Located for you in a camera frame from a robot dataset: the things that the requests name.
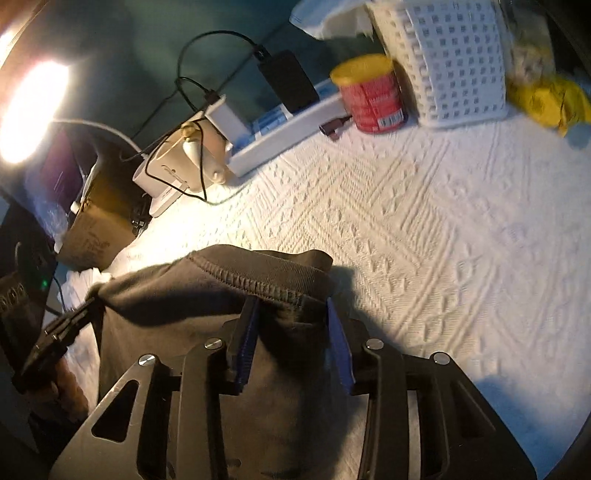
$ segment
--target black cloth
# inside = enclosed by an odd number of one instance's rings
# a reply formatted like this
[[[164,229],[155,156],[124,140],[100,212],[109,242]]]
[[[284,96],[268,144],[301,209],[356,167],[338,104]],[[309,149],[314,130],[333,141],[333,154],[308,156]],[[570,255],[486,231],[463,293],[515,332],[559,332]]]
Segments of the black cloth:
[[[348,410],[327,349],[331,265],[316,250],[215,245],[96,287],[91,295],[106,305],[95,325],[101,398],[141,355],[185,355],[257,295],[263,305],[249,384],[239,397],[220,398],[230,475],[331,478]]]

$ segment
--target tissue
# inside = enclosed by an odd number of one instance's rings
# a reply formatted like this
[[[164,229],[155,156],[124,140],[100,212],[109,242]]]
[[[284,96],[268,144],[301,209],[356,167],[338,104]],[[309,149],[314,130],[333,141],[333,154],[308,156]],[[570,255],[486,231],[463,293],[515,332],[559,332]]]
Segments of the tissue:
[[[308,35],[325,40],[371,35],[366,0],[302,0],[291,11],[290,22]]]

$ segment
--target white basket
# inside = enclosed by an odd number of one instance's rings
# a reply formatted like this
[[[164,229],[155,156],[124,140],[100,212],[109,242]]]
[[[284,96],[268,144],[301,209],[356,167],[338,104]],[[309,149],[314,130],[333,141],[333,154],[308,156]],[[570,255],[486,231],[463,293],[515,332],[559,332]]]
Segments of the white basket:
[[[408,75],[421,125],[506,116],[503,48],[491,0],[389,0],[368,8],[384,48]]]

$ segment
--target cardboard box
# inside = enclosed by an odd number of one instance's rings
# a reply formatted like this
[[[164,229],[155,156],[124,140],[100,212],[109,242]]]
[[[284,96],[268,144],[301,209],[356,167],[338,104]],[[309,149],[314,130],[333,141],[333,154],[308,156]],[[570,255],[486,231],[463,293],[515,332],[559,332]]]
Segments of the cardboard box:
[[[131,212],[143,191],[132,181],[136,165],[124,164],[118,151],[102,151],[88,193],[63,238],[57,259],[73,270],[108,268],[134,239]]]

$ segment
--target bed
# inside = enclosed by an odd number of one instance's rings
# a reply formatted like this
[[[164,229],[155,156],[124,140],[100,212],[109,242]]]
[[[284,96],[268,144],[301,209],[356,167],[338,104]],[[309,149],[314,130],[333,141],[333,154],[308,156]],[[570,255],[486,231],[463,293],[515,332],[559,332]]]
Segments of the bed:
[[[448,131],[317,134],[210,189],[215,205],[182,197],[107,272],[212,244],[324,250],[335,295],[406,353],[451,354],[543,478],[591,410],[590,138],[514,111]],[[356,478],[364,414],[338,478]]]

